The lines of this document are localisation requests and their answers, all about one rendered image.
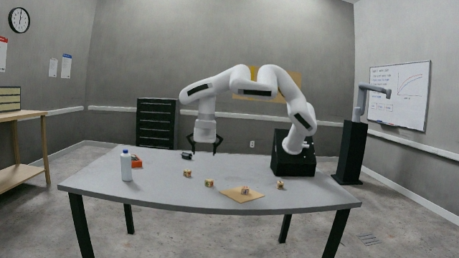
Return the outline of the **tan square mat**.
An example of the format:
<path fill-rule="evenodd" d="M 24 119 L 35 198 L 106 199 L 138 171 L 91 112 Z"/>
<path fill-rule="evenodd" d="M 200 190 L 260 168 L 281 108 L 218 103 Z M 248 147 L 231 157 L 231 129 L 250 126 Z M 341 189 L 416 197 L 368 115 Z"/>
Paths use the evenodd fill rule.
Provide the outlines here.
<path fill-rule="evenodd" d="M 237 188 L 231 188 L 231 189 L 227 189 L 227 190 L 224 190 L 224 191 L 220 191 L 220 193 L 224 194 L 225 196 L 233 199 L 234 201 L 236 201 L 236 202 L 238 202 L 240 204 L 265 196 L 265 195 L 263 195 L 261 193 L 253 191 L 252 189 L 250 189 L 248 195 L 242 195 L 241 194 L 241 188 L 242 188 L 242 186 L 241 187 L 237 187 Z"/>

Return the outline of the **orange pocket multimeter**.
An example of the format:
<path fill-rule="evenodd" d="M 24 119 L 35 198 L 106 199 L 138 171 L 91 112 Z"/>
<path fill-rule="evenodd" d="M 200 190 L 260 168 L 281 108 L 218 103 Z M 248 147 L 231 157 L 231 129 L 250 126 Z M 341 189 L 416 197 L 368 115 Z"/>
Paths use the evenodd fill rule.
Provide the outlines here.
<path fill-rule="evenodd" d="M 131 168 L 142 167 L 142 160 L 135 154 L 131 155 Z"/>

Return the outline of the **white plastic bottle with blue cap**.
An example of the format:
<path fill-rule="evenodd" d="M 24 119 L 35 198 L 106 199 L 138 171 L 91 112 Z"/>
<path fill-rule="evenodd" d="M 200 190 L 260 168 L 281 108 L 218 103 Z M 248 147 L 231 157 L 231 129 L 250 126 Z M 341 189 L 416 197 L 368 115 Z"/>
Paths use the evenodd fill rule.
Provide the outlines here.
<path fill-rule="evenodd" d="M 123 149 L 120 155 L 121 178 L 123 181 L 132 181 L 131 154 L 128 149 Z"/>

